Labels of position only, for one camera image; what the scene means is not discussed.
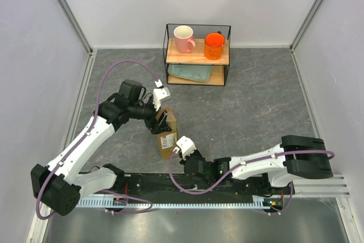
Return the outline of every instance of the pink mug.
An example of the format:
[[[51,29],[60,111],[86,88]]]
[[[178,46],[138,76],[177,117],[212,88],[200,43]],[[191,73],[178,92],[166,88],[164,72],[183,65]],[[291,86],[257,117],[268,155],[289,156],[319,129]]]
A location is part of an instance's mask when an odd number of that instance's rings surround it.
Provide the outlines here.
[[[173,32],[177,50],[181,53],[191,52],[196,43],[193,41],[193,29],[188,26],[179,26]]]

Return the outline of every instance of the cable clip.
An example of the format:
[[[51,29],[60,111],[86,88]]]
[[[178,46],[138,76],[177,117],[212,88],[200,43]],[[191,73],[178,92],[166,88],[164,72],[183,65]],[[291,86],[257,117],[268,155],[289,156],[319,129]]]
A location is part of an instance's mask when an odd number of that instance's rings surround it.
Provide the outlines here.
[[[158,79],[158,81],[154,81],[154,83],[157,86],[157,88],[162,88],[163,87],[162,81],[160,79]]]

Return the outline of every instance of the mug handle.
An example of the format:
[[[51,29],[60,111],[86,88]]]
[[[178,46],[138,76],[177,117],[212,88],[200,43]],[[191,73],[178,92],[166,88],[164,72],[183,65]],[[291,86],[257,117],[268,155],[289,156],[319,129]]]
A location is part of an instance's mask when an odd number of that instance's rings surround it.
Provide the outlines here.
[[[192,39],[188,39],[188,43],[191,43],[192,44],[192,49],[188,49],[187,52],[191,52],[193,51],[193,49],[196,47],[196,43],[195,41],[193,41]]]

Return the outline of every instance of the wooden shelf board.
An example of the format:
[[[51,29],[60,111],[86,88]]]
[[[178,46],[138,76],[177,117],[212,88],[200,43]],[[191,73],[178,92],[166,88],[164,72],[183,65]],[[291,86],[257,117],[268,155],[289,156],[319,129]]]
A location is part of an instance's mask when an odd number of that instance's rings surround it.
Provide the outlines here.
[[[193,81],[169,75],[168,83],[185,85],[224,85],[224,67],[221,65],[213,66],[210,78],[206,82]]]
[[[229,65],[229,41],[224,45],[224,52],[220,59],[210,60],[205,57],[205,40],[194,39],[196,48],[189,53],[180,53],[175,40],[169,39],[167,60],[168,64],[195,64],[195,65]]]

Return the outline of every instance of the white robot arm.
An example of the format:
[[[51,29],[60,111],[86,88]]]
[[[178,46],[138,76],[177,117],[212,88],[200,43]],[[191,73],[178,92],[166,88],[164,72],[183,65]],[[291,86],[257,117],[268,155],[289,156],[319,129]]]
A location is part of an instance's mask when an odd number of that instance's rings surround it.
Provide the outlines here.
[[[228,179],[252,180],[258,185],[258,191],[261,188],[262,195],[272,195],[275,194],[274,188],[284,188],[298,177],[331,178],[333,173],[325,150],[322,139],[288,135],[282,137],[282,143],[268,150],[208,162],[192,140],[183,136],[177,141],[174,152],[184,165],[184,173],[191,177],[211,184],[231,170]]]
[[[66,215],[76,206],[79,199],[115,185],[118,176],[123,176],[124,172],[111,164],[106,164],[92,173],[79,173],[99,146],[131,118],[144,120],[152,134],[171,131],[167,124],[168,113],[160,111],[161,103],[171,94],[168,88],[162,87],[160,83],[156,82],[156,85],[158,88],[154,89],[152,96],[144,103],[142,99],[145,88],[138,82],[124,81],[118,93],[99,105],[96,122],[91,130],[89,128],[94,117],[59,156],[45,167],[37,164],[32,169],[34,196],[38,196],[46,177],[55,170],[41,201],[60,215]],[[80,143],[69,157],[62,161],[64,155],[78,142]]]

